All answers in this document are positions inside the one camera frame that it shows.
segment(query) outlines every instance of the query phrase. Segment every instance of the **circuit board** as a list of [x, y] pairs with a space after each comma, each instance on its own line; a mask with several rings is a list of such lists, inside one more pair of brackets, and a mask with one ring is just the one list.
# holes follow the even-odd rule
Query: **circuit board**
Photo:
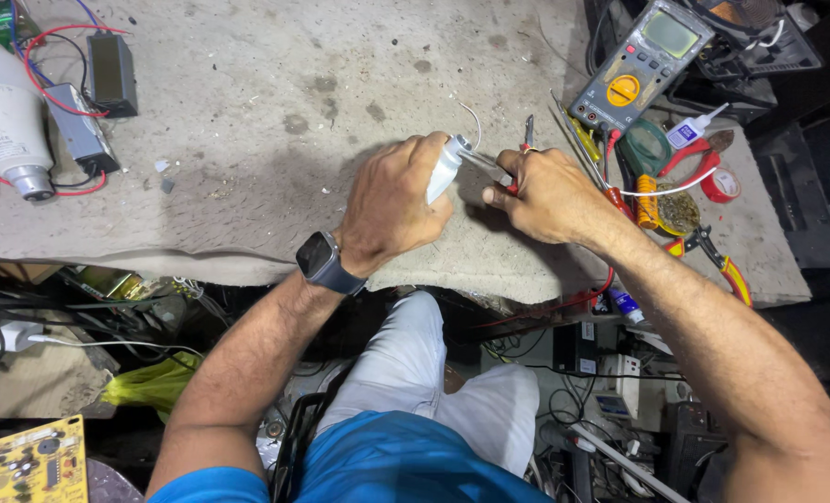
[[0, 503], [87, 503], [81, 415], [0, 439]]

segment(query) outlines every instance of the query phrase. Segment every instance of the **white pants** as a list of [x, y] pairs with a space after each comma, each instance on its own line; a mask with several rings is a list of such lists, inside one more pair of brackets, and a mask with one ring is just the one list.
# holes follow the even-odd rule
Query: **white pants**
[[484, 460], [523, 476], [533, 453], [535, 374], [501, 364], [443, 393], [443, 317], [427, 292], [399, 299], [368, 341], [318, 424], [317, 435], [364, 411], [404, 411], [440, 422]]

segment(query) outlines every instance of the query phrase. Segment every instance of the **glue bottle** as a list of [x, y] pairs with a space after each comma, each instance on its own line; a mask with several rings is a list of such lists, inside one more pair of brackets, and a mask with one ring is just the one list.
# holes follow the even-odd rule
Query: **glue bottle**
[[669, 140], [669, 145], [672, 145], [675, 149], [683, 149], [684, 147], [694, 143], [698, 138], [703, 136], [704, 129], [706, 126], [710, 125], [712, 118], [722, 110], [725, 110], [725, 107], [728, 105], [728, 103], [722, 105], [718, 109], [715, 109], [711, 114], [700, 116], [697, 119], [689, 117], [676, 124], [675, 127], [666, 133], [666, 139]]
[[628, 293], [619, 291], [616, 288], [608, 288], [607, 291], [610, 292], [610, 298], [613, 299], [613, 303], [617, 304], [617, 309], [620, 310], [620, 313], [628, 318], [633, 325], [644, 321], [644, 313], [642, 313], [641, 308], [638, 307], [638, 303]]
[[460, 134], [450, 137], [443, 145], [440, 159], [436, 161], [436, 166], [433, 167], [430, 184], [427, 186], [427, 204], [440, 197], [443, 190], [446, 190], [452, 180], [455, 180], [455, 175], [459, 173], [459, 166], [461, 166], [461, 156], [459, 155], [461, 150], [471, 150], [471, 145]]

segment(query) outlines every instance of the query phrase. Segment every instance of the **smartwatch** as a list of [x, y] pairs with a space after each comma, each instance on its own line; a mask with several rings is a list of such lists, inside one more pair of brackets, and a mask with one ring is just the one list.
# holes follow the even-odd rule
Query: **smartwatch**
[[319, 231], [309, 236], [297, 250], [297, 266], [309, 283], [345, 295], [355, 295], [368, 279], [357, 278], [341, 266], [341, 249], [331, 233]]

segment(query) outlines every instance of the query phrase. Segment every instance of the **watch face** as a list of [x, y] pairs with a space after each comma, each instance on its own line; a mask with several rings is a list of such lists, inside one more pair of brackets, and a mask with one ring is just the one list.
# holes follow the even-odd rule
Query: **watch face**
[[309, 236], [306, 243], [297, 250], [297, 265], [306, 279], [311, 279], [329, 260], [331, 260], [331, 245], [324, 239], [322, 233]]

